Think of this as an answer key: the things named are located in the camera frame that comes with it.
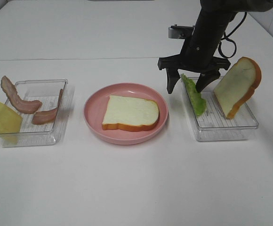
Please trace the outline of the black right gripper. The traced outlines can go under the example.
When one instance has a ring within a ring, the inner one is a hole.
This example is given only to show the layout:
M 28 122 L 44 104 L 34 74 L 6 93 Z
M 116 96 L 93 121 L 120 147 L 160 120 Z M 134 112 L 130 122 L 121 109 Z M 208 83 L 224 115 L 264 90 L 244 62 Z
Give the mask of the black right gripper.
M 222 68 L 227 70 L 230 66 L 228 59 L 214 56 L 218 45 L 218 39 L 192 35 L 185 39 L 179 54 L 159 58 L 158 68 L 160 70 L 166 69 L 168 94 L 172 94 L 179 80 L 177 69 L 201 73 L 195 86 L 198 93 L 217 80 L 220 77 L 220 72 L 209 71 Z

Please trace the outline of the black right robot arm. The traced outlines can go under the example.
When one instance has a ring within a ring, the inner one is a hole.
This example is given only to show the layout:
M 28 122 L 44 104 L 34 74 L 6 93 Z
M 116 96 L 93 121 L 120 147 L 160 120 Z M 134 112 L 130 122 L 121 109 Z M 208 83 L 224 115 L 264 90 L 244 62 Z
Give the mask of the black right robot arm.
M 229 58 L 215 57 L 214 53 L 220 49 L 220 41 L 228 39 L 225 30 L 238 12 L 266 12 L 273 8 L 273 0 L 202 0 L 200 4 L 195 26 L 168 28 L 169 38 L 184 40 L 179 54 L 158 60 L 158 68 L 167 72 L 170 94 L 180 79 L 180 69 L 200 74 L 196 83 L 198 92 L 220 77 L 220 69 L 229 69 Z

